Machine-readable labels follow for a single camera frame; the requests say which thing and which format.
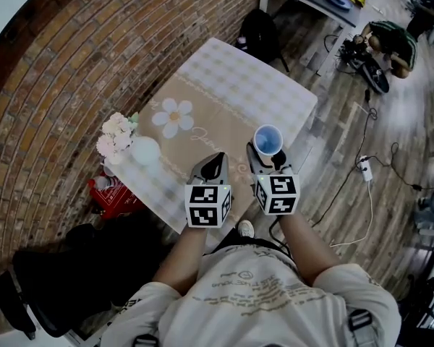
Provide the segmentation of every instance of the backpack strap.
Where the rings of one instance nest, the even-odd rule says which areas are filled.
[[[378,347],[371,313],[357,309],[349,315],[349,330],[354,336],[356,347]]]

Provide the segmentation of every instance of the red box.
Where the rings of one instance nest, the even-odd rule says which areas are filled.
[[[117,178],[116,180],[118,184],[115,187],[104,190],[90,189],[90,195],[103,209],[101,217],[105,219],[116,218],[146,207],[123,183]]]

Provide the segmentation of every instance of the daisy print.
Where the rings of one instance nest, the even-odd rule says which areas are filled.
[[[162,135],[166,139],[174,137],[179,129],[189,130],[193,127],[195,121],[189,115],[193,109],[193,105],[188,100],[181,101],[178,105],[175,99],[167,98],[162,102],[164,111],[156,113],[152,122],[156,126],[164,126]]]

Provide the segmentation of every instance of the white flower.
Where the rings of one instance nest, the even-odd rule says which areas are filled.
[[[114,153],[116,148],[112,138],[103,134],[98,138],[96,149],[102,156],[107,157],[108,155]]]
[[[111,121],[116,122],[117,124],[119,124],[120,122],[124,121],[126,118],[124,116],[122,116],[121,113],[116,112],[111,117],[109,117],[109,119]]]
[[[115,122],[113,119],[109,119],[103,124],[101,130],[103,131],[104,134],[115,135],[119,131],[119,126],[117,122]]]
[[[116,145],[117,150],[123,150],[132,144],[132,139],[130,139],[129,134],[129,132],[123,132],[115,136],[114,144]]]
[[[166,139],[171,139],[179,131],[179,126],[183,130],[189,130],[195,123],[193,118],[187,114],[193,109],[193,105],[188,100],[183,100],[177,106],[172,98],[164,99],[162,108],[165,112],[158,112],[153,116],[153,123],[156,126],[164,126],[162,135]]]
[[[131,132],[132,131],[132,127],[130,125],[130,122],[128,119],[123,119],[122,121],[119,122],[119,128],[121,130],[121,132]]]

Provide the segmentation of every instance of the blue cup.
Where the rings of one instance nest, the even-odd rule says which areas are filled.
[[[283,147],[283,135],[272,124],[259,127],[252,138],[255,149],[263,155],[275,155]]]

